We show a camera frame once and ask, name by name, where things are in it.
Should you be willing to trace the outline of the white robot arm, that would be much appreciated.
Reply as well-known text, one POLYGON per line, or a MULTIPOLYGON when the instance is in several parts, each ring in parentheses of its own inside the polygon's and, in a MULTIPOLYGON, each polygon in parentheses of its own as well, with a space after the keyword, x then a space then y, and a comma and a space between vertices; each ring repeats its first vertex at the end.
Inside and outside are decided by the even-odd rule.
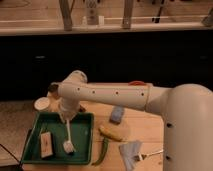
POLYGON ((213 171, 213 91, 199 84, 173 88, 89 83, 80 70, 59 83, 59 109, 73 117, 82 101, 122 106, 164 121, 163 171, 213 171))

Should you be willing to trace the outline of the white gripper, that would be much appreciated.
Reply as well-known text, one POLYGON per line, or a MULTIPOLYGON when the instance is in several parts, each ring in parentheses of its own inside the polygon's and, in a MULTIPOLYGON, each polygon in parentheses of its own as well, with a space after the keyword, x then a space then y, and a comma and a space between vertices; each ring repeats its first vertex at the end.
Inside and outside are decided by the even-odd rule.
POLYGON ((77 100, 61 98, 59 101, 59 116, 62 121, 71 121, 78 113, 80 103, 77 100))

